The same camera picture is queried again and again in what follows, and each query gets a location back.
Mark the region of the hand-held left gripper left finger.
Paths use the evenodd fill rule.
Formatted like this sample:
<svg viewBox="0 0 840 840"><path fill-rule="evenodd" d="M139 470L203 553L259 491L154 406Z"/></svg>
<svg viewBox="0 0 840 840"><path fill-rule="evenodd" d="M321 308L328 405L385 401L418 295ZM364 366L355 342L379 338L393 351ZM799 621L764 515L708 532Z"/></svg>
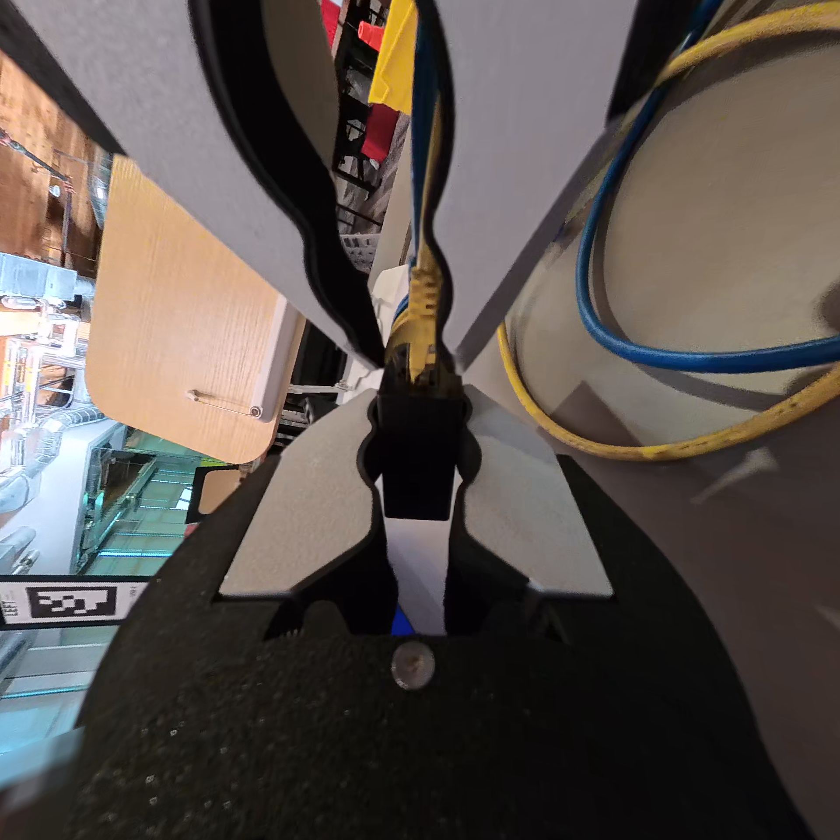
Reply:
<svg viewBox="0 0 840 840"><path fill-rule="evenodd" d="M285 449L220 584L222 598L278 601L293 616L330 602L352 634L391 634L398 583L364 462L375 398L362 392Z"/></svg>

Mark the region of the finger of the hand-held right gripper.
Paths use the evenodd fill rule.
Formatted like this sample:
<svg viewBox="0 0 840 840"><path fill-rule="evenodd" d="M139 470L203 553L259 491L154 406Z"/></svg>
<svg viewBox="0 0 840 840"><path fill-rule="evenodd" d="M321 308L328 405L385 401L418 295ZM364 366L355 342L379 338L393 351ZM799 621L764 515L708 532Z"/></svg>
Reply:
<svg viewBox="0 0 840 840"><path fill-rule="evenodd" d="M602 137L638 2L435 2L448 171L432 220L451 277L443 340L470 367L560 221Z"/></svg>
<svg viewBox="0 0 840 840"><path fill-rule="evenodd" d="M15 3L123 155L345 353L383 366L338 229L319 2Z"/></svg>

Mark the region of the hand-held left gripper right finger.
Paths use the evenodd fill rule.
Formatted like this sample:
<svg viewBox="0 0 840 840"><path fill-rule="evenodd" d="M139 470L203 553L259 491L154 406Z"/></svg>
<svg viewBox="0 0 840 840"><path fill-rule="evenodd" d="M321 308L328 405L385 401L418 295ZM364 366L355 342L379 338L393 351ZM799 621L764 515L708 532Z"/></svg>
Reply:
<svg viewBox="0 0 840 840"><path fill-rule="evenodd" d="M614 597L556 454L529 425L465 387L445 577L445 631L473 635L492 613L536 622L544 604Z"/></svg>

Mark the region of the black ethernet port hub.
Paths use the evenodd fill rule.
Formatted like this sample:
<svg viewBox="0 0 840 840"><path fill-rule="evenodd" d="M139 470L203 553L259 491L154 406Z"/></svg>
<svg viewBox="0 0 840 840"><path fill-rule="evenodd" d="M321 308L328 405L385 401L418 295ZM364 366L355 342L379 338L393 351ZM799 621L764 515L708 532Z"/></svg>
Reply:
<svg viewBox="0 0 840 840"><path fill-rule="evenodd" d="M407 368L385 369L376 398L384 514L390 519L448 520L455 485L464 388L434 367L412 382Z"/></svg>

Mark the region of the wooden board tilting stand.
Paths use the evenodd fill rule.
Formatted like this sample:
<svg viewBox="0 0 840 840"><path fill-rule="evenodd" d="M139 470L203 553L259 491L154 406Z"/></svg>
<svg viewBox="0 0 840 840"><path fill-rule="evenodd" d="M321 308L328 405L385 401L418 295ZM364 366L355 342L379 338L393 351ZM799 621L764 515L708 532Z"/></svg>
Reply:
<svg viewBox="0 0 840 840"><path fill-rule="evenodd" d="M230 464L272 445L309 311L117 154L87 350L106 418Z"/></svg>

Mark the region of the white printed marker sign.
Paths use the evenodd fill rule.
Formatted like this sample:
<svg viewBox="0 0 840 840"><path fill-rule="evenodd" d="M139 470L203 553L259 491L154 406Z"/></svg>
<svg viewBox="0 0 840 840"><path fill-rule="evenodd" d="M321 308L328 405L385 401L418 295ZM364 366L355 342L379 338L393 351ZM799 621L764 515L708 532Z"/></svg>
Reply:
<svg viewBox="0 0 840 840"><path fill-rule="evenodd" d="M3 575L1 629L116 626L151 582L136 575Z"/></svg>

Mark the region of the grey insulated ceiling duct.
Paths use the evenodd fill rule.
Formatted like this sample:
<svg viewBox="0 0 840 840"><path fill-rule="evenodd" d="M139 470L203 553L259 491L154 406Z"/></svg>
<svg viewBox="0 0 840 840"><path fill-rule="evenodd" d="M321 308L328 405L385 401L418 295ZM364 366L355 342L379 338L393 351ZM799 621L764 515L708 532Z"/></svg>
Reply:
<svg viewBox="0 0 840 840"><path fill-rule="evenodd" d="M29 259L1 254L1 296L13 298L93 299L96 284L75 270Z"/></svg>

